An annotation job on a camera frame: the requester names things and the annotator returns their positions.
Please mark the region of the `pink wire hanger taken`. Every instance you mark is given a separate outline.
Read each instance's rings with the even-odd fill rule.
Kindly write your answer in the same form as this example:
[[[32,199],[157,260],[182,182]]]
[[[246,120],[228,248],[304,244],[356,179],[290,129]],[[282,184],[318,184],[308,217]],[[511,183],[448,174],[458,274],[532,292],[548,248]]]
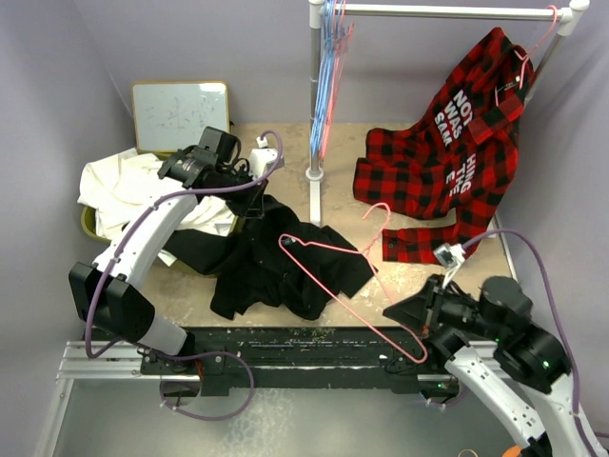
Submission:
[[[385,342],[387,342],[392,348],[397,350],[401,355],[403,355],[410,362],[412,362],[416,365],[422,365],[428,359],[428,351],[427,351],[426,346],[422,342],[422,339],[418,336],[418,334],[414,330],[412,330],[411,328],[409,328],[405,325],[400,325],[400,327],[402,329],[404,329],[413,338],[414,342],[421,349],[422,355],[420,357],[416,357],[415,355],[413,355],[412,353],[407,351],[405,348],[400,346],[398,343],[391,340],[385,333],[380,331],[377,327],[373,326],[370,322],[368,322],[366,319],[364,319],[350,305],[348,305],[341,298],[339,298],[334,292],[332,292],[320,279],[318,279],[307,267],[305,267],[292,253],[290,253],[288,251],[286,245],[284,244],[284,241],[288,240],[291,242],[295,242],[296,244],[298,244],[304,248],[308,248],[308,247],[323,248],[323,249],[327,249],[327,250],[333,250],[333,251],[337,251],[337,252],[342,252],[342,253],[347,253],[347,254],[352,254],[352,255],[357,255],[359,257],[362,257],[368,264],[370,271],[373,273],[373,277],[375,278],[377,284],[380,286],[381,290],[383,291],[389,304],[394,305],[396,303],[396,301],[393,299],[388,287],[383,283],[378,271],[375,269],[372,261],[370,260],[370,250],[375,245],[377,240],[381,237],[381,235],[383,234],[383,231],[386,229],[386,227],[388,226],[388,224],[390,222],[391,209],[387,203],[374,204],[366,211],[366,213],[363,215],[362,219],[365,220],[370,215],[370,213],[372,212],[373,209],[383,209],[385,211],[385,219],[384,219],[384,222],[382,223],[381,227],[372,236],[370,242],[366,245],[366,247],[363,250],[340,248],[340,247],[335,247],[335,246],[331,246],[329,244],[324,244],[324,243],[320,243],[320,242],[316,242],[316,241],[305,242],[301,238],[297,237],[296,235],[289,234],[289,233],[282,233],[279,236],[278,246],[279,246],[280,250],[309,279],[311,279],[323,292],[327,293],[334,301],[339,303],[348,313],[350,313],[353,317],[355,317],[357,320],[359,320],[361,323],[363,323],[366,327],[368,327],[370,330],[372,330],[377,336],[380,336]]]

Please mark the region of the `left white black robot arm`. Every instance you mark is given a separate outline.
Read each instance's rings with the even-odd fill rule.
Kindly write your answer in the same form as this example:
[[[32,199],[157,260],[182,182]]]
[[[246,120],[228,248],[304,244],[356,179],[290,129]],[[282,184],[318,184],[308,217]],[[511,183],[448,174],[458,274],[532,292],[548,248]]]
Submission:
[[[125,341],[163,354],[163,363],[175,373],[192,369],[192,336],[159,314],[140,288],[172,233],[204,198],[221,197],[248,209],[285,158],[279,144],[274,157],[264,159],[257,169],[235,172],[231,153],[240,145],[238,137],[224,130],[205,128],[199,143],[172,153],[158,171],[159,181],[176,184],[176,190],[150,198],[92,263],[72,267],[69,285],[86,324],[88,358],[109,349],[92,347],[92,332],[99,328],[113,335],[115,343]]]

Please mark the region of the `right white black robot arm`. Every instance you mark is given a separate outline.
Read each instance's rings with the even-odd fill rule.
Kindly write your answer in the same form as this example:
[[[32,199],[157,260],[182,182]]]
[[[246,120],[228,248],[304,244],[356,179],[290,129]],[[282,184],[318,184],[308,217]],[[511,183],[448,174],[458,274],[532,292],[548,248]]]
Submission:
[[[518,282],[492,276],[478,298],[442,282],[429,276],[419,292],[383,312],[427,332],[424,364],[474,393],[521,456],[607,455],[575,398],[574,363],[563,343],[533,322],[533,303]]]

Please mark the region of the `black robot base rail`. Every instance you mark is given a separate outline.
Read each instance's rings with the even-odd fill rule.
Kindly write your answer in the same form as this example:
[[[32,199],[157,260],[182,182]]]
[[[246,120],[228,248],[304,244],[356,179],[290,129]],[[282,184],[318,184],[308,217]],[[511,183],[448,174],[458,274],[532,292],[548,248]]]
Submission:
[[[402,328],[380,329],[420,357],[421,349]],[[387,389],[423,394],[436,401],[459,394],[457,379],[442,368],[416,365],[364,327],[193,328],[201,362],[177,362],[150,352],[141,371],[164,381],[195,387],[205,396],[233,388]]]

